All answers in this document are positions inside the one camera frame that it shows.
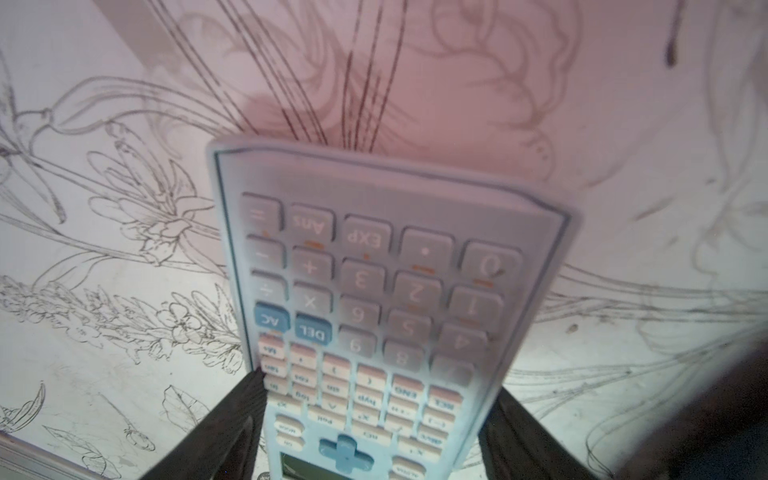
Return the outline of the grey pocket calculator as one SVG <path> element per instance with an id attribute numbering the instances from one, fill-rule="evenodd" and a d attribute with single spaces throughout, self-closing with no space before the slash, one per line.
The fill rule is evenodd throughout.
<path id="1" fill-rule="evenodd" d="M 580 225 L 540 186 L 325 145 L 206 150 L 275 479 L 446 479 Z"/>

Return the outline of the navy blue student backpack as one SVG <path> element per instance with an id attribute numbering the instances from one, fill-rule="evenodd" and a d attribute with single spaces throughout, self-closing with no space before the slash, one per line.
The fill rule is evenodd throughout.
<path id="1" fill-rule="evenodd" d="M 765 479 L 767 345 L 650 434 L 617 479 Z"/>

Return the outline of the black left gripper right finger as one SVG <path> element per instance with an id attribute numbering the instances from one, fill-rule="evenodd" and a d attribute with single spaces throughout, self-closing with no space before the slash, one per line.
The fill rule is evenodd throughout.
<path id="1" fill-rule="evenodd" d="M 478 433 L 490 480 L 593 479 L 506 389 L 501 389 Z"/>

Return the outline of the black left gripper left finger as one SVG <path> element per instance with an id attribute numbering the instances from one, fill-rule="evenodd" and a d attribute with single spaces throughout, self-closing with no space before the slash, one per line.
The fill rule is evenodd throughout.
<path id="1" fill-rule="evenodd" d="M 250 479 L 267 406 L 265 374 L 248 373 L 145 479 Z"/>

